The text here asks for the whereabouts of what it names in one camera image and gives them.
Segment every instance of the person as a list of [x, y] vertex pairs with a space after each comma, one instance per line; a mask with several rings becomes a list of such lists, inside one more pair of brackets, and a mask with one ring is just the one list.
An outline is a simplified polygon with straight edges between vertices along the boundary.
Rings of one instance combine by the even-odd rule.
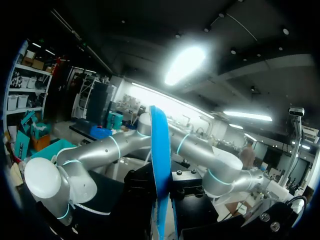
[[239, 158], [243, 163], [243, 167], [242, 167], [243, 170], [249, 170], [254, 166], [256, 154], [254, 152], [254, 148], [252, 147], [253, 144], [254, 144], [254, 141], [251, 139], [248, 139], [246, 147], [242, 150], [242, 152], [239, 155]]

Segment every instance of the white storage box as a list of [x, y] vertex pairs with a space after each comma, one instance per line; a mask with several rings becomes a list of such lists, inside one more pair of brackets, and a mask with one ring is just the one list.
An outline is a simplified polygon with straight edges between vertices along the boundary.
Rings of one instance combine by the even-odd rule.
[[22, 82], [21, 82], [21, 88], [25, 89], [28, 86], [28, 82], [29, 82], [29, 77], [27, 76], [22, 76]]
[[36, 81], [37, 81], [37, 78], [35, 77], [35, 76], [33, 76], [33, 77], [31, 77], [30, 79], [29, 79], [29, 82], [28, 82], [28, 89], [35, 89], [36, 87], [35, 87], [35, 83], [36, 83]]
[[23, 109], [27, 106], [28, 95], [19, 95], [18, 109]]
[[8, 96], [8, 111], [13, 111], [17, 109], [18, 95]]

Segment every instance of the screw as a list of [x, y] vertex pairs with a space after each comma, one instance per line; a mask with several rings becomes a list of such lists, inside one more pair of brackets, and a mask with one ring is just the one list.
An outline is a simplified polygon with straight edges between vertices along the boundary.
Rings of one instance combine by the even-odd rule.
[[262, 213], [261, 215], [260, 215], [260, 220], [262, 221], [262, 222], [268, 222], [269, 220], [270, 220], [270, 215], [268, 214], [268, 213], [266, 213], [266, 212], [264, 212], [264, 213]]
[[277, 221], [274, 221], [273, 223], [271, 223], [270, 228], [272, 232], [278, 232], [280, 229], [280, 223], [278, 223]]

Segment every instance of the fluorescent light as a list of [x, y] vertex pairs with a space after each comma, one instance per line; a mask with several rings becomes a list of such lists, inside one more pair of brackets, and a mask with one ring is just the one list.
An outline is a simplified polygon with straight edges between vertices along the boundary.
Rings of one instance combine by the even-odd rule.
[[191, 105], [189, 105], [189, 104], [187, 104], [187, 103], [185, 103], [185, 102], [183, 102], [183, 101], [180, 101], [180, 100], [178, 100], [178, 99], [175, 99], [175, 98], [173, 98], [173, 97], [171, 97], [171, 96], [165, 95], [165, 94], [163, 94], [163, 93], [161, 93], [161, 92], [155, 91], [155, 90], [153, 90], [153, 89], [151, 89], [151, 88], [148, 88], [148, 87], [146, 87], [146, 86], [139, 85], [139, 84], [137, 84], [137, 83], [135, 83], [135, 82], [132, 82], [132, 85], [135, 85], [135, 86], [137, 86], [137, 87], [139, 87], [139, 88], [142, 88], [142, 89], [146, 89], [146, 90], [148, 90], [148, 91], [150, 91], [150, 92], [153, 92], [153, 93], [155, 93], [155, 94], [159, 94], [159, 95], [161, 95], [161, 96], [163, 96], [163, 97], [166, 97], [166, 98], [168, 98], [168, 99], [170, 99], [170, 100], [172, 100], [172, 101], [175, 101], [176, 103], [182, 104], [182, 105], [186, 106], [187, 108], [190, 108], [190, 109], [192, 109], [192, 110], [194, 110], [194, 111], [197, 111], [198, 113], [201, 113], [201, 114], [207, 116], [208, 118], [215, 119], [214, 116], [211, 116], [210, 114], [208, 114], [208, 113], [206, 113], [206, 112], [204, 112], [204, 111], [202, 111], [202, 110], [200, 110], [200, 109], [198, 109], [198, 108], [196, 108], [196, 107], [194, 107], [194, 106], [191, 106]]
[[309, 146], [302, 145], [302, 147], [303, 147], [304, 149], [310, 150], [310, 147], [309, 147]]
[[250, 136], [249, 134], [245, 133], [244, 135], [246, 135], [248, 138], [252, 139], [253, 141], [257, 141], [257, 139], [255, 139], [253, 136]]
[[233, 116], [233, 117], [259, 119], [259, 120], [265, 120], [265, 121], [272, 122], [272, 118], [271, 117], [264, 116], [264, 115], [257, 115], [257, 114], [243, 113], [243, 112], [236, 112], [236, 111], [224, 111], [223, 113], [226, 114], [226, 115], [229, 115], [229, 116]]
[[73, 68], [75, 68], [75, 69], [80, 69], [80, 70], [85, 70], [84, 68], [77, 67], [77, 66], [73, 66]]
[[52, 54], [52, 55], [55, 56], [55, 54], [54, 54], [53, 52], [51, 52], [51, 51], [49, 51], [49, 50], [47, 50], [47, 49], [46, 49], [46, 51], [47, 51], [48, 53], [50, 53], [50, 54]]
[[196, 70], [205, 58], [205, 53], [199, 47], [187, 48], [174, 60], [165, 77], [165, 83], [171, 86], [177, 84]]
[[33, 45], [35, 45], [35, 46], [37, 46], [38, 48], [41, 48], [41, 46], [40, 45], [38, 45], [38, 44], [36, 44], [36, 43], [32, 43]]
[[244, 129], [242, 126], [234, 125], [234, 124], [229, 124], [229, 126], [236, 128], [236, 129]]
[[87, 72], [91, 72], [91, 73], [94, 73], [94, 74], [96, 74], [96, 73], [97, 73], [96, 71], [91, 71], [91, 70], [88, 70], [88, 69], [86, 69], [85, 71], [87, 71]]

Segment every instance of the shelf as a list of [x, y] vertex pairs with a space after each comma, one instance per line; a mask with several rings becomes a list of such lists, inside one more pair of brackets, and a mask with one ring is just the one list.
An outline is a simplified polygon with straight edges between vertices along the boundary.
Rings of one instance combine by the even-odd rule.
[[42, 111], [42, 107], [30, 107], [30, 108], [17, 108], [16, 110], [12, 111], [6, 111], [6, 114], [19, 114], [19, 113], [25, 113], [26, 111]]
[[15, 67], [18, 68], [18, 69], [24, 69], [24, 70], [28, 70], [28, 71], [31, 71], [31, 72], [35, 72], [35, 73], [38, 73], [38, 74], [44, 74], [44, 75], [49, 75], [49, 76], [51, 76], [51, 73], [50, 73], [50, 72], [42, 71], [42, 70], [39, 70], [39, 69], [30, 67], [30, 66], [25, 66], [25, 65], [21, 65], [21, 64], [16, 64]]
[[9, 92], [45, 93], [46, 90], [35, 88], [9, 88]]

